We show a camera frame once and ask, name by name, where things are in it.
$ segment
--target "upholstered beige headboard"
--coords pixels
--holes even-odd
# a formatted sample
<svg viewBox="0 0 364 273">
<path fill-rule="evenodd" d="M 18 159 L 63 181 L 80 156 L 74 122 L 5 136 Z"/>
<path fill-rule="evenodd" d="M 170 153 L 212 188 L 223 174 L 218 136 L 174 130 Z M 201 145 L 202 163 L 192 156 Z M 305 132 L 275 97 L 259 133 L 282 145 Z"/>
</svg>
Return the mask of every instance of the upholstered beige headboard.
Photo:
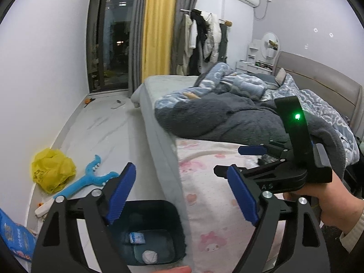
<svg viewBox="0 0 364 273">
<path fill-rule="evenodd" d="M 300 89 L 310 89 L 341 114 L 349 117 L 353 133 L 364 135 L 363 87 L 344 74 L 308 58 L 280 51 L 273 73 L 280 68 L 291 74 Z"/>
</svg>

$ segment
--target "electrical cable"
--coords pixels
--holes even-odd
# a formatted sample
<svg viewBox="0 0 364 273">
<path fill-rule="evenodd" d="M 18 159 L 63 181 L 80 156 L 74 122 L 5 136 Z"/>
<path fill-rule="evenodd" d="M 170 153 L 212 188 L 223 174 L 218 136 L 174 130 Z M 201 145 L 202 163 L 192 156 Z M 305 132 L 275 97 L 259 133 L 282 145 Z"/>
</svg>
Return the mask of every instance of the electrical cable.
<svg viewBox="0 0 364 273">
<path fill-rule="evenodd" d="M 264 15 L 263 15 L 263 17 L 262 17 L 262 18 L 258 18 L 258 17 L 255 15 L 255 8 L 254 8 L 254 10 L 253 10 L 253 11 L 254 11 L 254 18 L 255 18 L 256 20 L 262 20 L 262 19 L 264 19 L 264 18 L 265 18 L 266 14 L 267 14 L 268 4 L 269 4 L 269 1 L 267 0 L 267 4 L 266 4 L 266 6 L 265 6 Z"/>
</svg>

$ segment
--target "white paper ball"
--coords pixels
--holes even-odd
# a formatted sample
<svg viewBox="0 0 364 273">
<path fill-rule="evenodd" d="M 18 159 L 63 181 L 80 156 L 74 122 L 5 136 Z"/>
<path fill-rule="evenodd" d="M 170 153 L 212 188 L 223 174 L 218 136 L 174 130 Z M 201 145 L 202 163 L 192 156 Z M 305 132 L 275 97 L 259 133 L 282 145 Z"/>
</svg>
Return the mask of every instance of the white paper ball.
<svg viewBox="0 0 364 273">
<path fill-rule="evenodd" d="M 152 250 L 146 250 L 142 254 L 142 259 L 147 265 L 152 265 L 157 262 L 158 254 Z"/>
</svg>

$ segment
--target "gray curtain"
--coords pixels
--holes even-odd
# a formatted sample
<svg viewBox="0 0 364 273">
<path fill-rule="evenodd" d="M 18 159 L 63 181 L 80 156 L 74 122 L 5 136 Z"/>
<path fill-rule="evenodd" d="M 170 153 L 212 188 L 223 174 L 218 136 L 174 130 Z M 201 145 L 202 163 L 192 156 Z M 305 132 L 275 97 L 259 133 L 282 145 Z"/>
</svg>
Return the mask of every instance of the gray curtain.
<svg viewBox="0 0 364 273">
<path fill-rule="evenodd" d="M 129 97 L 142 83 L 142 40 L 145 0 L 134 0 L 129 35 Z"/>
<path fill-rule="evenodd" d="M 173 42 L 171 50 L 171 74 L 176 74 L 177 68 L 177 45 L 180 33 L 181 24 L 183 21 L 183 15 L 187 12 L 182 12 L 180 9 L 192 10 L 196 5 L 197 0 L 176 0 L 176 15 L 174 18 L 174 29 L 173 29 Z"/>
</svg>

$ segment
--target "white slipper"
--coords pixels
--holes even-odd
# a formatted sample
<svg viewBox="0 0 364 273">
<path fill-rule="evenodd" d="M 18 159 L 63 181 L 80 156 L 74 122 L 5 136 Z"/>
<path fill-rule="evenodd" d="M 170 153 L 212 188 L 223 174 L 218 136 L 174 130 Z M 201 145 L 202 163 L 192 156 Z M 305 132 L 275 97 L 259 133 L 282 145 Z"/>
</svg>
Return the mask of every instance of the white slipper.
<svg viewBox="0 0 364 273">
<path fill-rule="evenodd" d="M 124 105 L 126 103 L 126 101 L 124 100 L 116 100 L 116 102 L 114 102 L 111 106 L 112 109 L 117 109 L 120 106 Z"/>
</svg>

